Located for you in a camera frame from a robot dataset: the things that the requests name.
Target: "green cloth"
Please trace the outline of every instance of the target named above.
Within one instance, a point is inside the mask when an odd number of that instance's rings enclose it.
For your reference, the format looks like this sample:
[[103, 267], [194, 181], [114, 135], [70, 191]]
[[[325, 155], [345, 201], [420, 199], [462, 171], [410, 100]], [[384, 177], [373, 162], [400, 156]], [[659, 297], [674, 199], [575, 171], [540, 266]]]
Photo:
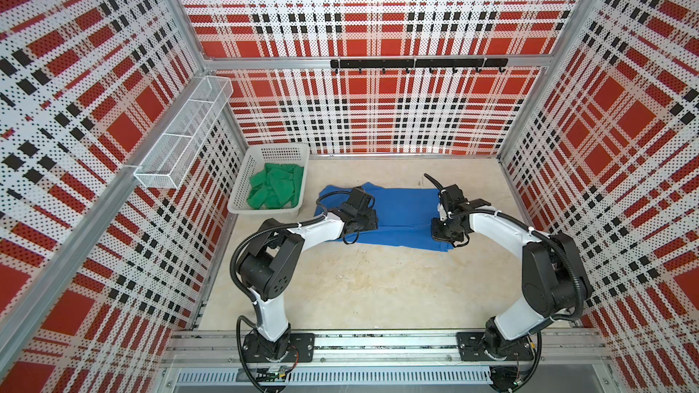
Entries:
[[301, 197], [303, 167], [297, 164], [275, 164], [266, 162], [264, 169], [249, 179], [248, 205], [254, 209], [281, 209], [291, 202], [294, 207]]
[[262, 184], [264, 184], [264, 181], [267, 180], [267, 172], [266, 171], [260, 171], [250, 177], [250, 185], [252, 188], [259, 187]]
[[296, 166], [293, 168], [293, 196], [292, 208], [299, 204], [299, 196], [301, 195], [301, 182], [303, 180], [303, 167]]

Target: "plaid wall panel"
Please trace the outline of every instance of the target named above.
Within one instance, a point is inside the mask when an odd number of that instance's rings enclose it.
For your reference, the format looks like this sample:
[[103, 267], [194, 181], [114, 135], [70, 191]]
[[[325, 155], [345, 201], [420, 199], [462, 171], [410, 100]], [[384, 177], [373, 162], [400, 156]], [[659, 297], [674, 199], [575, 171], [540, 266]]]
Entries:
[[537, 68], [223, 71], [249, 144], [309, 143], [312, 153], [494, 155]]
[[577, 0], [181, 0], [208, 57], [549, 53]]
[[504, 162], [632, 392], [699, 388], [699, 0], [601, 0]]
[[242, 153], [217, 120], [179, 190], [136, 188], [5, 377], [5, 392], [146, 392], [189, 328]]
[[161, 0], [0, 0], [0, 318], [192, 75]]

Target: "black mounting plate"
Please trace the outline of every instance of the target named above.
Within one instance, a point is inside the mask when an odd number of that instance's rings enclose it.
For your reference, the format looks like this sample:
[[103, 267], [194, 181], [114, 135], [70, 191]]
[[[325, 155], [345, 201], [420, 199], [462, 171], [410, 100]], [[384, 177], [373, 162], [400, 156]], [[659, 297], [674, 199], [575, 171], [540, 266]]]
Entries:
[[[315, 345], [315, 335], [314, 334], [297, 334], [291, 333], [289, 335], [289, 344], [296, 347], [299, 350], [299, 362], [309, 363], [313, 360], [313, 347]], [[245, 362], [247, 363], [269, 363], [262, 348], [260, 348], [259, 336], [258, 334], [248, 334], [245, 336], [245, 340], [242, 342], [243, 348], [242, 353], [245, 355]], [[280, 362], [282, 363], [292, 363], [296, 361], [296, 353], [291, 349]]]
[[[483, 346], [482, 332], [457, 332], [457, 347], [461, 361], [494, 361], [488, 354], [485, 353]], [[517, 355], [512, 354], [505, 361], [532, 361], [534, 355], [531, 352], [531, 347], [525, 348], [524, 344], [518, 344], [514, 348]]]

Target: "blue towel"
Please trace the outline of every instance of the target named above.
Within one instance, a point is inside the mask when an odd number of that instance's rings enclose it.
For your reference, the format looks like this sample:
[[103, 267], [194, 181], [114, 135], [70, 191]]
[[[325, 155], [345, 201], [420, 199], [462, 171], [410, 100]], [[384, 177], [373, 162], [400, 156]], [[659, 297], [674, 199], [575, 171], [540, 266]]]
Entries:
[[[441, 252], [452, 249], [449, 243], [432, 240], [432, 218], [439, 217], [439, 197], [436, 189], [382, 188], [371, 183], [365, 183], [362, 188], [376, 199], [374, 209], [379, 217], [379, 228], [376, 231], [362, 232], [359, 236], [360, 243], [406, 246]], [[327, 186], [319, 196], [337, 190], [350, 191], [351, 188]], [[345, 200], [345, 195], [334, 195], [323, 199], [322, 203], [332, 208]], [[316, 214], [320, 213], [321, 208], [318, 207]], [[347, 240], [351, 242], [354, 237], [348, 235]]]

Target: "floor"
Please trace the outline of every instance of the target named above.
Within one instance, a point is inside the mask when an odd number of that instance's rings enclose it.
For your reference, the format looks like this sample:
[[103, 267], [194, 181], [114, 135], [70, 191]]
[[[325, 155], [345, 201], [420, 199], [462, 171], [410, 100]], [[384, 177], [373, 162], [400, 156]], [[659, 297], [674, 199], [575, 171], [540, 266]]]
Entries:
[[[298, 220], [313, 215], [328, 184], [432, 188], [425, 171], [444, 186], [457, 184], [470, 199], [520, 216], [494, 159], [362, 159], [311, 160]], [[233, 330], [240, 314], [254, 319], [248, 298], [231, 281], [229, 262], [237, 244], [264, 220], [239, 216], [199, 329]], [[448, 253], [332, 241], [302, 254], [284, 302], [293, 329], [483, 328], [518, 299], [520, 280], [515, 257], [480, 234]]]

